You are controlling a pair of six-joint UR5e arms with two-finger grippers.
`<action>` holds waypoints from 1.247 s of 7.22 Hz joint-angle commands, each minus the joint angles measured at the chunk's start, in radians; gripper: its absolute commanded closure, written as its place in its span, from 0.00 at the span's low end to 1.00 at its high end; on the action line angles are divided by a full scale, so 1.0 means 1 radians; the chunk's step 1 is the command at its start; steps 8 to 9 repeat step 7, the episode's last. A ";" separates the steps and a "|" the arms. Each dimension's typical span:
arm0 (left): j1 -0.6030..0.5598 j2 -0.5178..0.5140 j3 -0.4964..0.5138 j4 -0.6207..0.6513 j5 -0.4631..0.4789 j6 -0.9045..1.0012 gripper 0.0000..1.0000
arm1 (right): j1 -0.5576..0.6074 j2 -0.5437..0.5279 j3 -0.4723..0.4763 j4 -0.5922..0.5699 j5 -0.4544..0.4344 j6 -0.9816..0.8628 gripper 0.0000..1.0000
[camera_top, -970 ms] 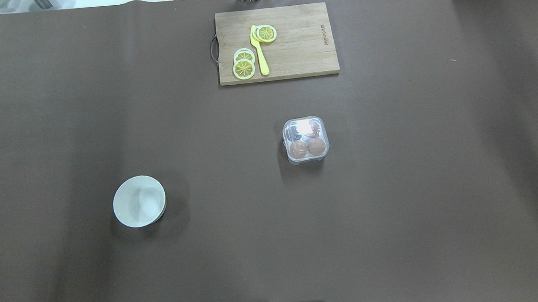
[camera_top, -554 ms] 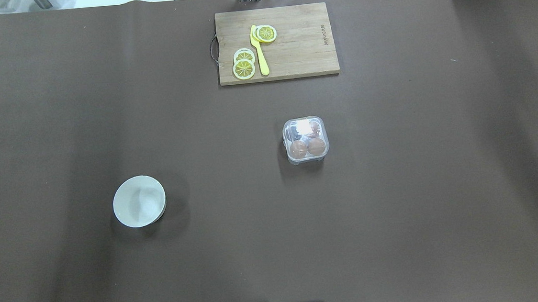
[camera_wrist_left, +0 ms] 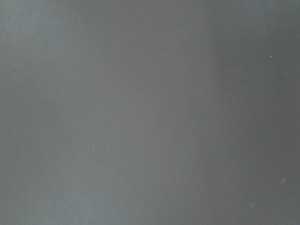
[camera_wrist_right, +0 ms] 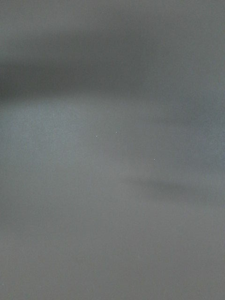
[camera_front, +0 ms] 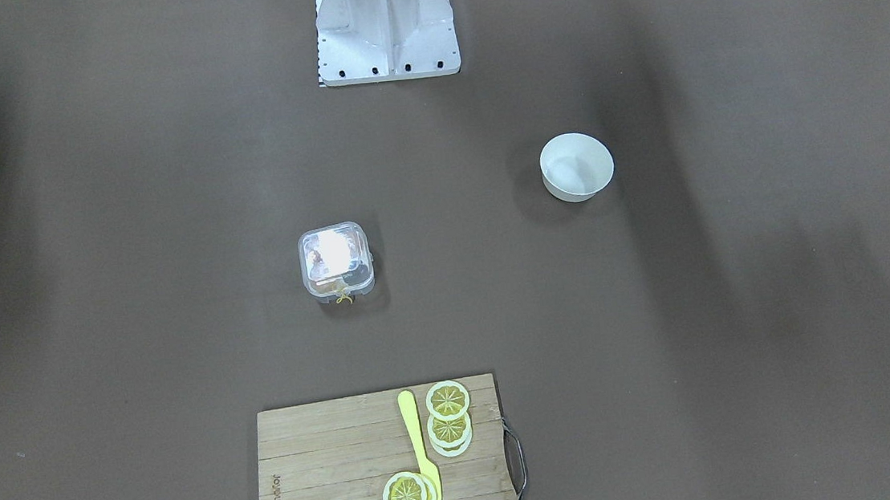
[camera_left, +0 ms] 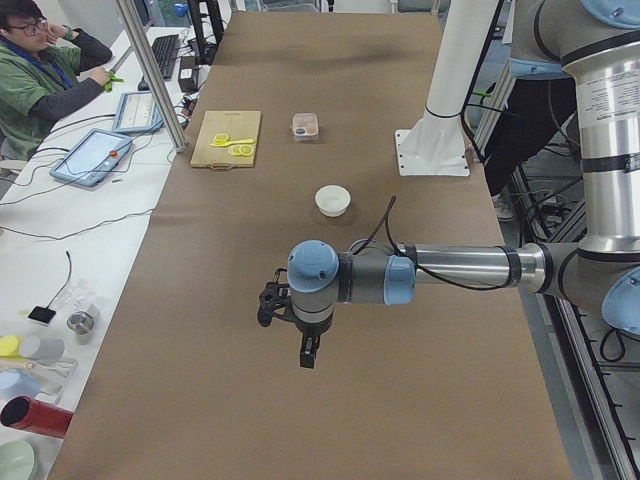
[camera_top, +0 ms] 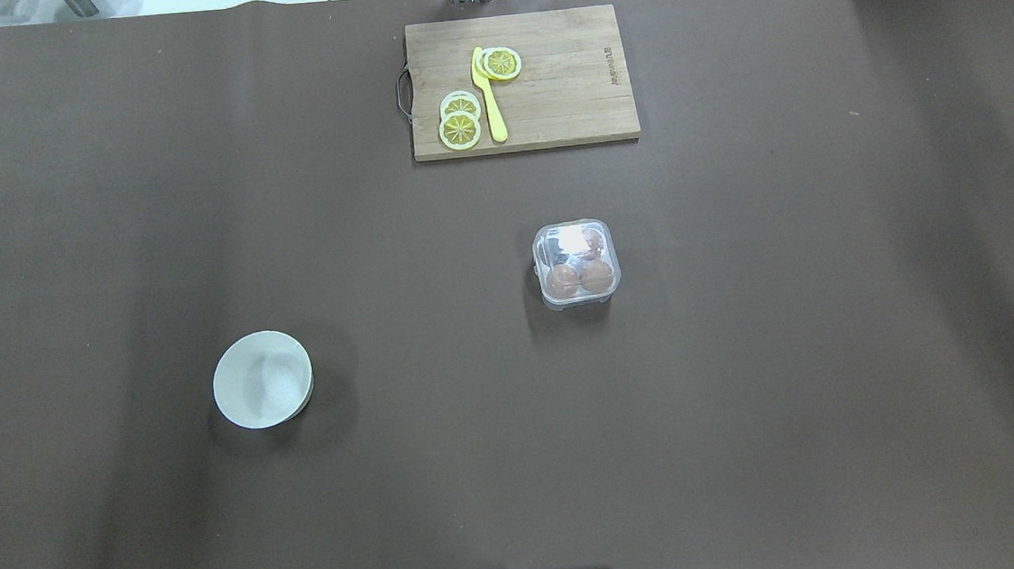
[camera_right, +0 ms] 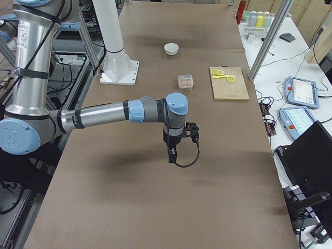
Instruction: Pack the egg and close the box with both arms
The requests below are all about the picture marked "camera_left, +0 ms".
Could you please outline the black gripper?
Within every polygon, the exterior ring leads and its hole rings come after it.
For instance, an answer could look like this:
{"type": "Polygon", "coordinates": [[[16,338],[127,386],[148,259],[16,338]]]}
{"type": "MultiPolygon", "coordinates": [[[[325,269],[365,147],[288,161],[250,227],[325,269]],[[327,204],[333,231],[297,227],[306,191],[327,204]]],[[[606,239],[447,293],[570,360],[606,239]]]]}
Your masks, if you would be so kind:
{"type": "Polygon", "coordinates": [[[315,368],[321,335],[330,329],[332,323],[332,319],[325,319],[318,323],[309,323],[304,321],[298,321],[296,323],[296,328],[302,335],[299,352],[299,365],[302,368],[315,368]]]}

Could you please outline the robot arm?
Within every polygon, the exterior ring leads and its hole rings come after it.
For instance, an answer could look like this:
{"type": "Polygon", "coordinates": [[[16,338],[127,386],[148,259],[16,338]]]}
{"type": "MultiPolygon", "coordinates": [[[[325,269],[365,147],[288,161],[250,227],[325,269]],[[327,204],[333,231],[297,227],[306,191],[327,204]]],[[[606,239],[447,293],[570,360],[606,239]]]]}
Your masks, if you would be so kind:
{"type": "Polygon", "coordinates": [[[339,303],[399,305],[419,283],[488,291],[522,286],[565,299],[611,326],[639,330],[639,5],[522,1],[514,9],[511,71],[576,83],[586,234],[521,248],[414,245],[372,239],[339,253],[308,240],[269,283],[258,321],[294,324],[300,363],[314,365],[339,303]]]}

